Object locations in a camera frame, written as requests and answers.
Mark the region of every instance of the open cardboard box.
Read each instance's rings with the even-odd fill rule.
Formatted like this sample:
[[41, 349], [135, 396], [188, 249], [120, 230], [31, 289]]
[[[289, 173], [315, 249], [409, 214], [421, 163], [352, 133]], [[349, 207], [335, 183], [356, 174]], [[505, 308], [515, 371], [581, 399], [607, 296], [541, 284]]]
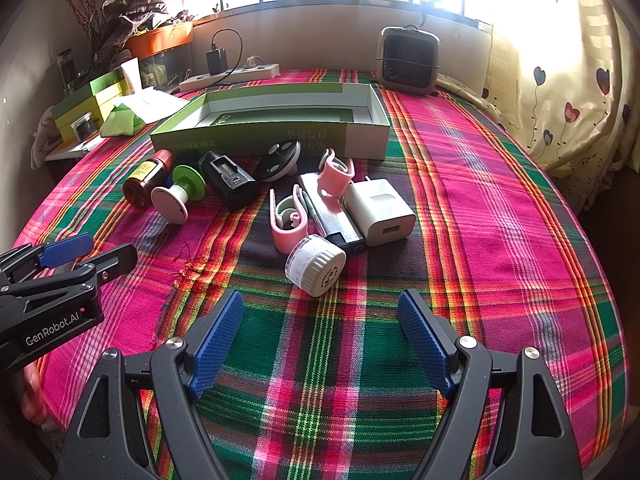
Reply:
[[374, 89], [357, 83], [292, 83], [214, 91], [151, 133], [156, 150], [261, 156], [286, 139], [302, 155], [384, 160], [389, 123]]

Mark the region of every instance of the window sill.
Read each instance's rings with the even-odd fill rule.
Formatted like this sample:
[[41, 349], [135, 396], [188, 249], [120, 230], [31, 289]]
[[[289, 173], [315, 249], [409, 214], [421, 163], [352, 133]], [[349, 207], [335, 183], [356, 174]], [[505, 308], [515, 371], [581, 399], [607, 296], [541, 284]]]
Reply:
[[455, 12], [449, 12], [448, 10], [436, 9], [434, 7], [422, 6], [419, 4], [410, 4], [408, 2], [399, 2], [396, 0], [275, 0], [274, 2], [261, 2], [259, 4], [236, 7], [234, 9], [225, 9], [221, 12], [210, 14], [209, 16], [203, 16], [202, 18], [194, 20], [193, 25], [202, 25], [204, 23], [212, 22], [218, 18], [237, 16], [238, 14], [255, 12], [256, 10], [279, 9], [281, 7], [297, 7], [305, 5], [358, 5], [408, 10], [419, 14], [426, 14], [427, 16], [435, 16], [437, 18], [449, 20], [450, 22], [461, 23], [467, 27], [477, 28], [484, 32], [491, 32], [491, 25], [479, 22], [478, 20], [472, 20], [471, 18], [466, 18], [465, 16], [461, 16]]

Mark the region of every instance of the orange container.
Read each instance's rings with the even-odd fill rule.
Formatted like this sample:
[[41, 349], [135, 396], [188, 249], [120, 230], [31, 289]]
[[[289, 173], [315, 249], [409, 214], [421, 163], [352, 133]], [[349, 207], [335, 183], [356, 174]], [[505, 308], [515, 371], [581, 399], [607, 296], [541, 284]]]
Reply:
[[193, 23], [175, 23], [150, 30], [145, 34], [133, 36], [124, 48], [131, 51], [133, 57], [144, 59], [163, 50], [180, 46], [193, 41]]

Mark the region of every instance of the plaid bedspread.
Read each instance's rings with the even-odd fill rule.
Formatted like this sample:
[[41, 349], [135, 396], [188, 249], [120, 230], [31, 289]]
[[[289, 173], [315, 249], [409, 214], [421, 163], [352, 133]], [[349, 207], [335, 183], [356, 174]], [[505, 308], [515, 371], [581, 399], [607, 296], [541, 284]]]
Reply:
[[[370, 77], [293, 71], [262, 83]], [[90, 232], [95, 253], [131, 242], [139, 263], [104, 287], [105, 321], [39, 363], [47, 408], [61, 425], [104, 348], [156, 348], [234, 287], [244, 321], [216, 386], [198, 404], [231, 478], [410, 478], [444, 408], [396, 319], [398, 294], [415, 287], [458, 333], [488, 348], [539, 348], [582, 464], [602, 451], [626, 415], [628, 368], [609, 285], [574, 215], [473, 105], [443, 91], [378, 92], [392, 123], [388, 152], [384, 162], [356, 161], [356, 180], [388, 179], [418, 221], [407, 240], [350, 258], [337, 285], [316, 300], [284, 277], [268, 186], [232, 214], [208, 195], [189, 205], [183, 226], [153, 208], [136, 211], [121, 186], [152, 152], [147, 132], [108, 140], [65, 177], [17, 244]], [[280, 181], [276, 194], [289, 194], [291, 184]], [[486, 410], [470, 478], [482, 471], [497, 400]], [[176, 478], [150, 393], [143, 403], [159, 471]]]

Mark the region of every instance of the curtain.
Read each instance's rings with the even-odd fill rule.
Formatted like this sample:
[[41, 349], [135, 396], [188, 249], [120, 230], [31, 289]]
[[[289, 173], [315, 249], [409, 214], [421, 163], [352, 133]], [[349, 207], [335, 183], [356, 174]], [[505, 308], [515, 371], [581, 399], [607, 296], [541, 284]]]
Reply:
[[444, 76], [440, 82], [501, 124], [578, 213], [625, 163], [640, 170], [638, 50], [607, 0], [490, 5], [482, 96]]

